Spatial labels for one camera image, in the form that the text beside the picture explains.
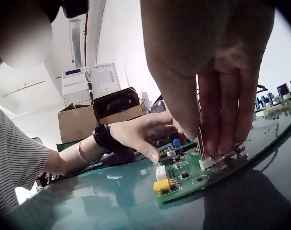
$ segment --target red pipe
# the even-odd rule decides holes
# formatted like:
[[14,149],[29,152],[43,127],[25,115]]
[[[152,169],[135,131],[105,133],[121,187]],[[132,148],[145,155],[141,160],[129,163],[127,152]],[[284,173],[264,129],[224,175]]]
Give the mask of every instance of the red pipe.
[[87,24],[88,24],[88,12],[86,13],[86,23],[85,23],[85,44],[84,44],[84,54],[85,54],[85,66],[87,66],[86,64],[86,40],[87,40]]

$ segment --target bangle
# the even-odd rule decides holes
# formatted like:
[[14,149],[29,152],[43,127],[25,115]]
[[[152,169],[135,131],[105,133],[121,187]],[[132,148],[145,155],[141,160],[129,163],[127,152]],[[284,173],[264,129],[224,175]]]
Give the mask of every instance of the bangle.
[[80,157],[80,159],[85,162],[86,164],[91,164],[90,162],[86,161],[82,156],[81,156],[81,152],[80,152],[80,147],[81,147],[81,142],[78,144],[77,146],[77,153],[78,153],[78,156]]

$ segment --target yellow connector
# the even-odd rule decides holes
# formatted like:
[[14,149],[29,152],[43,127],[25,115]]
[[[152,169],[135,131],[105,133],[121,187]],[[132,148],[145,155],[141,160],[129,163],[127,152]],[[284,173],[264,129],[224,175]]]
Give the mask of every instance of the yellow connector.
[[178,182],[175,179],[164,179],[161,181],[154,182],[153,189],[154,192],[158,193],[160,196],[163,194],[164,191],[171,192],[172,186],[177,186]]

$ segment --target circuit board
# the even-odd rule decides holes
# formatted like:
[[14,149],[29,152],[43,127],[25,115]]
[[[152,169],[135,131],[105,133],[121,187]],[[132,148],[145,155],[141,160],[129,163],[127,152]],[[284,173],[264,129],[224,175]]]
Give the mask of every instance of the circuit board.
[[[161,153],[161,158],[166,156],[165,153],[168,149],[173,148],[176,151],[177,154],[176,157],[173,158],[173,162],[168,164],[159,162],[159,166],[165,165],[168,179],[174,179],[178,184],[177,186],[174,186],[171,191],[167,191],[163,195],[158,195],[157,201],[159,203],[164,203],[185,196],[194,191],[204,189],[242,168],[250,160],[267,149],[291,125],[291,108],[283,111],[283,113],[280,111],[278,116],[283,116],[284,121],[288,120],[284,123],[279,122],[279,117],[277,117],[277,119],[255,119],[248,138],[244,142],[246,144],[244,151],[245,157],[238,159],[236,157],[230,158],[229,160],[232,161],[231,167],[228,167],[221,172],[217,172],[216,167],[211,167],[205,171],[201,170],[199,164],[199,150],[195,142],[189,142],[186,145],[177,148],[173,148],[172,144],[167,144],[158,148]],[[264,141],[263,138],[260,138],[262,135],[266,135],[267,137],[270,136],[271,138]]]

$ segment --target blue capacitor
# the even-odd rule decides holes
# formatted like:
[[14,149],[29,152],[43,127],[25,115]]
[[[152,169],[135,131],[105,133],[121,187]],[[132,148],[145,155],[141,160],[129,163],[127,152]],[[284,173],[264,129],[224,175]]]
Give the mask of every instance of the blue capacitor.
[[281,88],[278,88],[278,92],[279,92],[279,96],[280,96],[280,98],[283,99],[282,89],[281,89]]
[[261,96],[261,100],[262,100],[263,107],[265,107],[266,106],[265,96]]
[[270,105],[273,105],[273,102],[272,102],[272,98],[271,98],[270,93],[267,93],[267,96],[268,96],[269,104]]
[[177,138],[172,141],[172,144],[175,148],[180,147],[182,145],[181,141]]
[[258,98],[255,100],[256,109],[260,109],[260,103],[258,102]]

